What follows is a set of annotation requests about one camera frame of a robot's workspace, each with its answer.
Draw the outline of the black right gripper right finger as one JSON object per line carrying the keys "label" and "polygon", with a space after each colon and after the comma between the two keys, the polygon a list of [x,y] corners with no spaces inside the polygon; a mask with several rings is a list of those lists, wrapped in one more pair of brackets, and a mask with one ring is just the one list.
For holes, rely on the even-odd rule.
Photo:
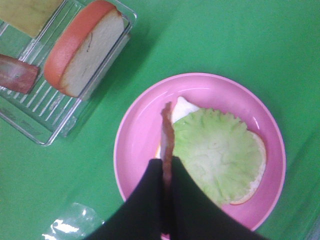
{"label": "black right gripper right finger", "polygon": [[174,212],[172,240],[265,240],[230,217],[192,180],[178,157],[172,158],[171,192]]}

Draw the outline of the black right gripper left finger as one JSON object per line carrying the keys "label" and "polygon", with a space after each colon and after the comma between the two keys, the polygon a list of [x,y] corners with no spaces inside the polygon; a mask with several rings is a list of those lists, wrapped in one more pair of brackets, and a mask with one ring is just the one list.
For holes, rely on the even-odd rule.
{"label": "black right gripper left finger", "polygon": [[162,234],[163,170],[151,159],[125,203],[87,240],[160,240]]}

